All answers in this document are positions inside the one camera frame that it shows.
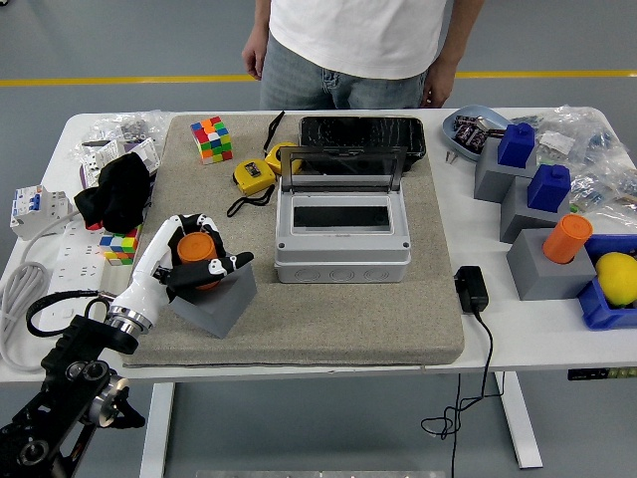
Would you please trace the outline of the person's right hand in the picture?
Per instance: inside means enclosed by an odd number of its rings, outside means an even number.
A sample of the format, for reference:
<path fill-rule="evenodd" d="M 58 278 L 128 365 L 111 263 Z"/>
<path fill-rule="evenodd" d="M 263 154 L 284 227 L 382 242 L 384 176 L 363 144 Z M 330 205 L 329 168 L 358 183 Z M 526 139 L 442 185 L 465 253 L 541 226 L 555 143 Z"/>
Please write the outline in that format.
<path fill-rule="evenodd" d="M 261 81 L 263 77 L 268 40 L 268 33 L 252 33 L 242 51 L 242 60 L 245 71 L 256 81 Z"/>

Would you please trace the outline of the person's left hand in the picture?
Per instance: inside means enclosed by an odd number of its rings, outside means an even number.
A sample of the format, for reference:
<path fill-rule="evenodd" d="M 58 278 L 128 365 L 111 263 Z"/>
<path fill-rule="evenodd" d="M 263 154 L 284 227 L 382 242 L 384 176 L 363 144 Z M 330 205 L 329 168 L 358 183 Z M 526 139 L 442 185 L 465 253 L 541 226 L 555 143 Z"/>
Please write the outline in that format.
<path fill-rule="evenodd" d="M 440 109 L 450 98 L 458 63 L 446 60 L 440 55 L 429 67 L 425 83 L 421 108 Z"/>

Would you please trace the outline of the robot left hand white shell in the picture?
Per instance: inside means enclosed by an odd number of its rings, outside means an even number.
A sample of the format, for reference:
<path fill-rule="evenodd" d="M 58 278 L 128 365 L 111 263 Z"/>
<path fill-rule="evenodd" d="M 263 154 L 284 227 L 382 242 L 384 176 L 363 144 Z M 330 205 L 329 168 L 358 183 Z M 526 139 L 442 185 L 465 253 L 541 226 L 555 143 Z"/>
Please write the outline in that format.
<path fill-rule="evenodd" d="M 217 256 L 181 264 L 177 243 L 189 233 L 202 232 L 212 240 Z M 254 259 L 251 252 L 227 253 L 214 221 L 204 214 L 178 214 L 166 219 L 138 260 L 129 286 L 110 304 L 106 323 L 130 323 L 145 334 L 178 292 L 217 282 Z"/>

